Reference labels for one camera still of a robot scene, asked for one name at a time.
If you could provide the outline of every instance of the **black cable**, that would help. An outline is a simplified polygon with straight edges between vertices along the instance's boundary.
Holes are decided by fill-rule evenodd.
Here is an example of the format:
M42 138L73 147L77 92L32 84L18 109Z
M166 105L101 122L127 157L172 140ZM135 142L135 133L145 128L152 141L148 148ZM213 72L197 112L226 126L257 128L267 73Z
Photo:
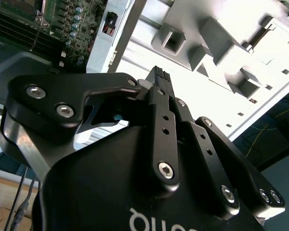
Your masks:
M10 211L10 214L9 214L9 217L6 221L6 224L5 224L5 227L4 227L4 231L7 231L9 226L10 226L10 223L11 223L11 218L12 218L12 215L14 213L14 210L15 210L15 207L16 207L16 204L18 202L18 199L19 199L19 195L20 195L20 192L21 192L21 189L24 185L24 180L25 180L25 177L27 175L27 172L28 172L28 167L25 168L24 170L24 173L21 177L21 180L20 180L20 183L19 183L19 186L18 186L18 190L17 190L17 193L16 193L16 196L15 196L15 199L14 199L14 202L13 202L13 205L12 205L12 208L11 208L11 211Z
M34 183L35 183L35 179L36 179L36 177L34 177L34 179L31 181L31 184L30 184L30 187L29 187L29 191L28 191L28 195L25 198L25 200L21 203L21 205L19 206L18 210L15 213L13 222L11 224L10 231L16 231L18 229L18 226L19 226L20 222L23 220L23 218L24 218L24 216L26 214L26 211L27 211L28 206L29 206L29 199L30 199L30 197L32 195L32 190L33 190L33 186L34 186Z

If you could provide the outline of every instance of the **square hole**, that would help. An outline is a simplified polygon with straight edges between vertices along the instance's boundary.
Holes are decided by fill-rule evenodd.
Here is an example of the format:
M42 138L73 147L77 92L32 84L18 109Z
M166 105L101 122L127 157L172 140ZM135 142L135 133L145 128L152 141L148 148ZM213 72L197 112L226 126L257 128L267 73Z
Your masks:
M180 32L172 32L170 38L165 44L165 48L176 53L182 44L182 34Z
M178 55L186 43L185 34L170 25L166 25L162 29L161 36L162 49L175 56Z
M268 90L271 90L273 87L271 87L270 85L266 85L266 87Z
M258 101L257 101L257 100L254 100L254 99L250 99L250 101L251 101L252 103L254 103L254 104L258 103Z

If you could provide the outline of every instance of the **metal panel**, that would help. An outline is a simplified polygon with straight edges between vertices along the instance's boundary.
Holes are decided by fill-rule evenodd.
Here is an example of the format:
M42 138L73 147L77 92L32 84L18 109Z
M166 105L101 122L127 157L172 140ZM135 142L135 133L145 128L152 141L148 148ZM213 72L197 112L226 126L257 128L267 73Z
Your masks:
M228 1L224 0L222 2L226 6ZM260 82L265 79L265 83L273 88L271 90L259 89L252 96L257 103L252 103L244 97L239 97L237 94L233 94L213 83L206 76L200 73L194 74L172 62L166 56L158 54L151 46L152 39L162 25L161 19L166 17L171 8L171 4L164 3L164 0L147 1L145 10L134 29L132 38L118 66L118 71L127 72L136 79L143 79L145 74L155 65L163 68L171 75L176 97L181 98L188 104L193 118L209 117L233 141L289 92L289 74L284 75L269 70L268 73L257 76ZM273 6L273 8L268 9L268 11L273 11L272 16L286 15L287 9L278 1L265 0L265 4ZM155 10L157 5L162 6L160 13ZM230 35L241 43L245 39L250 39L251 35L257 32L257 29L260 28L259 22L258 20L250 22L247 28L244 27L244 33L240 32L239 34L237 27L241 28L243 24L237 23L237 20L233 19L238 18L238 21L243 22L243 15L251 12L255 12L256 16L260 17L259 12L263 11L263 7L259 8L258 3L248 3L248 10L245 10L245 4L244 8L239 3L235 5L236 10L231 12L231 17L224 17L219 22ZM263 69L262 64L257 65L253 69Z

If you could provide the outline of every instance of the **electronic component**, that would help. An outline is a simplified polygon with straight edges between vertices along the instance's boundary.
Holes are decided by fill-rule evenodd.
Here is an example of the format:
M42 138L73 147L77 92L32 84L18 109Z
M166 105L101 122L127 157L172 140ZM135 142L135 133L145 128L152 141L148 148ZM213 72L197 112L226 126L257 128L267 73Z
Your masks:
M58 11L58 14L60 15L60 16L65 16L65 14L66 14L66 11L64 11L64 10L62 10L62 9L59 9L59 11Z
M71 33L69 33L70 37L75 37L77 35L76 31L72 31Z
M75 11L76 11L76 13L81 13L81 12L83 12L83 7L78 6L78 7L76 7Z
M117 19L118 19L117 14L113 12L108 12L102 32L110 36L113 36L113 33L116 28Z
M75 21L79 21L80 19L81 19L80 14L76 14L76 15L74 16L74 20L75 20Z
M62 33L62 29L59 28L59 27L57 27L55 31L56 31L56 33L58 33L58 34L61 34L61 33Z
M79 24L78 24L78 23L73 23L73 24L72 24L72 28L73 28L73 29L77 29L78 27L79 27Z
M38 36L39 42L34 42L33 52L38 52L42 57L47 54L45 58L48 60L58 59L62 48L69 47L68 50L71 51L66 52L65 67L73 68L80 55L84 57L83 64L87 63L90 55L88 47L91 46L92 41L89 28L97 31L106 4L107 0L97 0L96 4L92 4L91 0L90 2L86 0L77 2L75 0L0 0L0 31L5 28L2 32L4 37L10 38L11 41L19 44L19 47L28 50L32 49L32 43ZM40 29L41 14L44 15L48 26ZM20 29L21 33L14 33L12 30L15 28L14 25L25 30ZM77 44L73 43L72 39L76 39ZM56 56L53 55L52 50L56 50Z
M60 9L66 10L67 9L67 4L65 2L60 3Z
M71 40L66 41L66 46L69 47L72 44Z
M61 57L63 57L63 58L66 57L66 53L65 53L65 51L62 51L62 52L61 52Z
M65 18L62 17L62 16L59 16L59 15L57 16L57 20L58 20L58 22L61 23L61 24L64 23L64 19L65 19Z

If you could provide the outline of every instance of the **rectangular slot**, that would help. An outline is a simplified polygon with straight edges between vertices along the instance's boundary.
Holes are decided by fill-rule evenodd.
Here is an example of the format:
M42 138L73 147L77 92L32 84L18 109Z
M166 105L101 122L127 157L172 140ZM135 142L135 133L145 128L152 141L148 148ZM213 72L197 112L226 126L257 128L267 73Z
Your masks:
M254 99L250 99L250 101L254 104L258 103L258 101L254 100Z
M116 29L117 19L117 14L113 12L108 12L102 32L109 36L113 36Z
M282 71L282 73L284 73L285 75L289 74L289 70L285 69Z
M270 85L266 85L266 87L268 90L271 90L273 87L271 87Z

